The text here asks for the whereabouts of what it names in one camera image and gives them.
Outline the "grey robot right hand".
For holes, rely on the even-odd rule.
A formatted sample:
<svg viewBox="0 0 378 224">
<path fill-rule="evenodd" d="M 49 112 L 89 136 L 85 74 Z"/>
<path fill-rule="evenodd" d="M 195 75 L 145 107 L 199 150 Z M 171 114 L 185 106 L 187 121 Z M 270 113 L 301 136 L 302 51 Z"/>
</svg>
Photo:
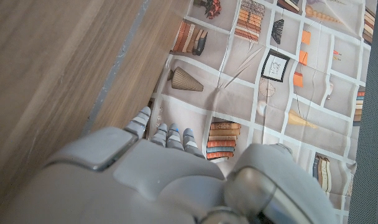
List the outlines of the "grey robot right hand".
<svg viewBox="0 0 378 224">
<path fill-rule="evenodd" d="M 144 131 L 151 110 L 53 154 L 1 223 L 336 223 L 319 183 L 283 144 L 251 144 L 228 175 L 193 131 Z"/>
</svg>

